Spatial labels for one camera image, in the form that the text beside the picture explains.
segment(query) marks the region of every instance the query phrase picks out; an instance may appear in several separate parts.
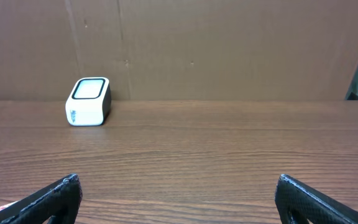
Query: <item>brown cardboard wall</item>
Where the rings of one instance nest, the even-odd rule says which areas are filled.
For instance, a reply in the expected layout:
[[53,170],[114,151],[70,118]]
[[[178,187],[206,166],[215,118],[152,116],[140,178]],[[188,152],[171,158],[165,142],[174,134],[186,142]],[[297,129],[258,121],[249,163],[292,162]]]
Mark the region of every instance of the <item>brown cardboard wall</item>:
[[343,100],[358,1],[0,0],[0,100]]

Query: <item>white cube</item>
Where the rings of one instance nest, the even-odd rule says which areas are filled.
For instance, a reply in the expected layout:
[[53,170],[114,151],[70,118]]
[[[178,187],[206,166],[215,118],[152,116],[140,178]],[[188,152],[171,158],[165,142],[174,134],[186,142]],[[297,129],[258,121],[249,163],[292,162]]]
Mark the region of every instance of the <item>white cube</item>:
[[74,126],[103,124],[111,106],[109,80],[88,77],[77,81],[66,102],[67,121]]

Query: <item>white device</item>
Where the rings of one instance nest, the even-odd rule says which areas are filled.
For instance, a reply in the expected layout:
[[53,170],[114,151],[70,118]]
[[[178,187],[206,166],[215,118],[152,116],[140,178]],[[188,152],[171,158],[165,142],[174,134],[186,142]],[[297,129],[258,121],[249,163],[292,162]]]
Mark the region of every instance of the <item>white device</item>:
[[111,106],[109,80],[88,77],[77,81],[66,102],[67,121],[74,126],[101,125]]

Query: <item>small white box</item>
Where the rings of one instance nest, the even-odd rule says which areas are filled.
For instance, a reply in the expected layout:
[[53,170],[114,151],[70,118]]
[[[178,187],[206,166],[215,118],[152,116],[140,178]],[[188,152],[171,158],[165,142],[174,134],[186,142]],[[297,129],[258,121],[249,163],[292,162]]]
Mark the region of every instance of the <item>small white box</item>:
[[66,102],[67,121],[74,126],[101,125],[111,106],[109,80],[88,77],[77,81]]

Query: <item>wooden table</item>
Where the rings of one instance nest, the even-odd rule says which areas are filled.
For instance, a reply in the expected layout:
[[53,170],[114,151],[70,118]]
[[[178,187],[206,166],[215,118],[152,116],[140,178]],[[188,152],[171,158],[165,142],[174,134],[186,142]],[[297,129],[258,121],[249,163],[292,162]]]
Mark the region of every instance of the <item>wooden table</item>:
[[120,101],[74,128],[64,102],[0,101],[0,205],[76,172],[78,223],[280,223],[280,174],[358,210],[358,101]]

